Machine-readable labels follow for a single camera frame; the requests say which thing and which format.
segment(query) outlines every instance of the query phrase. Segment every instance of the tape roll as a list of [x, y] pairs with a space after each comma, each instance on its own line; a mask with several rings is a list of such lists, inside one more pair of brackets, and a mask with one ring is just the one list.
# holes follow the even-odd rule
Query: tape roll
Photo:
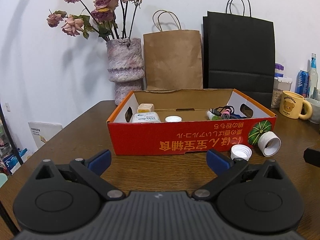
[[281, 140], [274, 132], [266, 132], [261, 135], [258, 141], [258, 147], [265, 157], [270, 157], [280, 149]]

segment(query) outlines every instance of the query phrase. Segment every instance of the mug handle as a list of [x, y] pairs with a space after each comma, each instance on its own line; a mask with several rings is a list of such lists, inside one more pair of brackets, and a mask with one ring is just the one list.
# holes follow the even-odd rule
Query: mug handle
[[303, 105], [306, 105], [308, 111], [306, 114], [299, 114], [299, 118], [302, 120], [308, 120], [312, 116], [312, 105], [306, 100], [303, 100], [302, 103]]

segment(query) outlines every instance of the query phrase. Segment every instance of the bottle cap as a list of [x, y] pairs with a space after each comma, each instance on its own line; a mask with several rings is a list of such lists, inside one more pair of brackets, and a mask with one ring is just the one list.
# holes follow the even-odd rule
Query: bottle cap
[[276, 64], [275, 64], [275, 69], [284, 70], [284, 66], [282, 66], [282, 65], [279, 64], [279, 63], [276, 63]]
[[251, 149], [242, 144], [237, 144], [233, 145], [231, 148], [231, 159], [233, 160], [234, 158], [242, 158], [244, 160], [249, 160], [252, 155]]
[[182, 118], [180, 116], [171, 115], [165, 118], [166, 122], [181, 122]]

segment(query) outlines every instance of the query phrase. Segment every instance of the green pumpkin illustration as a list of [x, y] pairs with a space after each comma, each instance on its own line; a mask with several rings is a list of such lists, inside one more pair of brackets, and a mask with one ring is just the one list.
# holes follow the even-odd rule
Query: green pumpkin illustration
[[259, 138], [265, 132], [271, 131], [272, 124], [268, 120], [263, 120], [258, 122], [250, 131], [248, 135], [248, 143], [252, 146], [256, 146], [258, 144]]

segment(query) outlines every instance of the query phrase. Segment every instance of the pink marbled vase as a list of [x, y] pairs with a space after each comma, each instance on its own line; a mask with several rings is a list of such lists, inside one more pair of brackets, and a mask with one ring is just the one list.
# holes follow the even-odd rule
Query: pink marbled vase
[[141, 90], [144, 77], [141, 39], [132, 38], [127, 47], [122, 39], [107, 42], [109, 80], [115, 83], [115, 103], [118, 105], [131, 90]]

